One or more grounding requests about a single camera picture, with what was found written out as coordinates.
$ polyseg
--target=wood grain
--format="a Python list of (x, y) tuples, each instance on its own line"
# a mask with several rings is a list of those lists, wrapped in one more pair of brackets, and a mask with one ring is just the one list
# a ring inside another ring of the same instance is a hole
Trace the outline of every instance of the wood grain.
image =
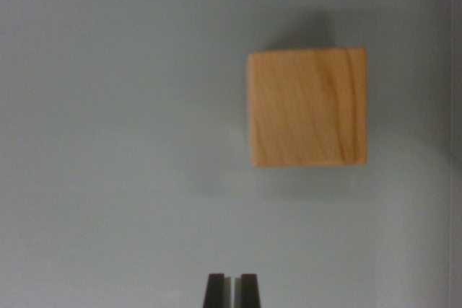
[(255, 166), (367, 162), (364, 48), (252, 53), (248, 78)]

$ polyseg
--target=gray surface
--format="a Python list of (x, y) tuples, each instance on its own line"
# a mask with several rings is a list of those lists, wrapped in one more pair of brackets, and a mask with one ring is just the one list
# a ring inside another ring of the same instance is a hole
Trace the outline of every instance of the gray surface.
[(462, 0), (453, 0), (453, 171), (450, 308), (462, 307)]
[[(0, 307), (445, 307), (450, 0), (0, 0)], [(364, 45), (369, 164), (254, 169), (245, 62)]]

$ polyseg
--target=wooden block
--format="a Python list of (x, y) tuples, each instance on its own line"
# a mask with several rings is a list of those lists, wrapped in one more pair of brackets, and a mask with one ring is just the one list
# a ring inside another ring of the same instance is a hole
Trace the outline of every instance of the wooden block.
[(367, 162), (364, 48), (252, 53), (248, 78), (254, 166)]

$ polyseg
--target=wooden cube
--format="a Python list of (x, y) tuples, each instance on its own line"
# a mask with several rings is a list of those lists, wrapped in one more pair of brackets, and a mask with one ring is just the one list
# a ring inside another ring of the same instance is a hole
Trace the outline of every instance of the wooden cube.
[(364, 48), (252, 53), (248, 79), (254, 166), (367, 162)]

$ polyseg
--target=gray background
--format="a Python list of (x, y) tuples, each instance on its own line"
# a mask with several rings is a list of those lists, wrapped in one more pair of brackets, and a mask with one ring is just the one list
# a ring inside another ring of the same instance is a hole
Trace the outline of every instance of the gray background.
[(462, 307), (462, 0), (453, 0), (453, 165), (450, 303)]
[[(0, 9), (0, 307), (201, 307), (211, 272), (264, 308), (448, 305), (451, 0)], [(252, 168), (247, 55), (348, 45), (369, 164)]]

